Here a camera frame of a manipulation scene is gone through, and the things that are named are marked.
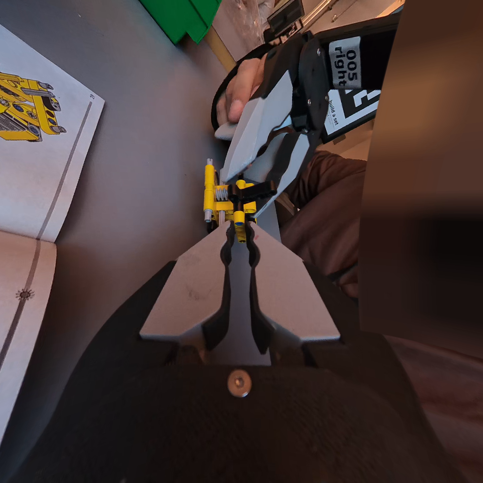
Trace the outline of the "green plastic bin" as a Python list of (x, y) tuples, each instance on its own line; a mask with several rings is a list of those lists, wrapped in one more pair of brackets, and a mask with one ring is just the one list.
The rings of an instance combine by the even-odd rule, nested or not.
[(140, 1), (173, 44), (185, 36), (197, 45), (211, 28), (221, 1)]

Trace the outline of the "person's brown clothing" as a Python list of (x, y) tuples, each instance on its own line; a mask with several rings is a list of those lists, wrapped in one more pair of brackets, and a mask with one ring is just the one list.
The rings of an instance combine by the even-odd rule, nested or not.
[(295, 214), (281, 242), (357, 300), (359, 226), (366, 160), (317, 152), (286, 192)]

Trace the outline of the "yellow lego assembly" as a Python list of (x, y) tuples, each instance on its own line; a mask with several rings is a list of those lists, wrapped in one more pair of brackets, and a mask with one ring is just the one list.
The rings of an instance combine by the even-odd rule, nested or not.
[(215, 231), (226, 221), (233, 221), (238, 242), (246, 243), (245, 222), (257, 222), (256, 217), (254, 217), (257, 204), (255, 200), (244, 202), (243, 205), (233, 203), (229, 199), (228, 189), (236, 187), (242, 191), (254, 186), (254, 183), (246, 182), (242, 176), (235, 184), (220, 184), (213, 159), (207, 159), (204, 169), (203, 213), (208, 234)]

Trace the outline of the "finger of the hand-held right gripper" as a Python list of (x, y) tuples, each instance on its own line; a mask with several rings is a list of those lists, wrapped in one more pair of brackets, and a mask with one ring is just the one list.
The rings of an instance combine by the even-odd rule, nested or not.
[(245, 170), (244, 177), (255, 183), (274, 181), (280, 194), (297, 177), (309, 150), (309, 137), (306, 134), (278, 134)]
[(292, 81), (289, 71), (286, 71), (265, 98), (248, 101), (220, 171), (221, 182), (231, 180), (256, 159), (270, 133), (289, 116), (292, 92)]

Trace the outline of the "black lego beam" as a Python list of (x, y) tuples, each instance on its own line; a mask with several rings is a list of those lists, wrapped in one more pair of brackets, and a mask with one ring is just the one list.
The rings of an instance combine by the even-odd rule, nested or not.
[(277, 187), (274, 181), (264, 181), (259, 184), (252, 184), (239, 187), (237, 184), (231, 184), (227, 187), (228, 200), (234, 204), (247, 204), (258, 200), (268, 199), (277, 194)]

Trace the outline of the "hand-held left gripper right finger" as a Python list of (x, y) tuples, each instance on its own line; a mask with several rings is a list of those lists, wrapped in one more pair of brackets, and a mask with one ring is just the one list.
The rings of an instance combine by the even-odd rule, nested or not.
[(246, 224), (251, 329), (261, 354), (306, 343), (339, 341), (341, 334), (303, 260), (257, 224)]

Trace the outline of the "lego instruction booklet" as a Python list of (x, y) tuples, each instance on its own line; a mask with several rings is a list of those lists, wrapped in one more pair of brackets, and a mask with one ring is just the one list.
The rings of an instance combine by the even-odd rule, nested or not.
[(1, 441), (104, 100), (1, 26)]

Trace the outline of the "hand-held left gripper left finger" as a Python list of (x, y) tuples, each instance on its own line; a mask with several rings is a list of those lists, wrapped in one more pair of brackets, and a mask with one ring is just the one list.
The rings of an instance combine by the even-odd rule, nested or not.
[(226, 221), (176, 260), (140, 336), (200, 351), (217, 347), (228, 332), (233, 222)]

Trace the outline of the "black device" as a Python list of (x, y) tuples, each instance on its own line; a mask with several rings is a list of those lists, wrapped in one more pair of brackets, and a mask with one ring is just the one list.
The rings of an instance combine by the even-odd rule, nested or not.
[(275, 7), (267, 18), (268, 27), (264, 29), (263, 34), (280, 36), (305, 15), (302, 1), (279, 1)]

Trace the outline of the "person's right hand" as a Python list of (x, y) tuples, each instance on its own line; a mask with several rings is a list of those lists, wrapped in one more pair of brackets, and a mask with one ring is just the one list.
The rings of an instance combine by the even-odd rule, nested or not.
[(266, 58), (267, 54), (262, 58), (244, 60), (240, 64), (236, 75), (216, 103), (216, 122), (219, 126), (239, 122), (245, 105), (263, 82)]

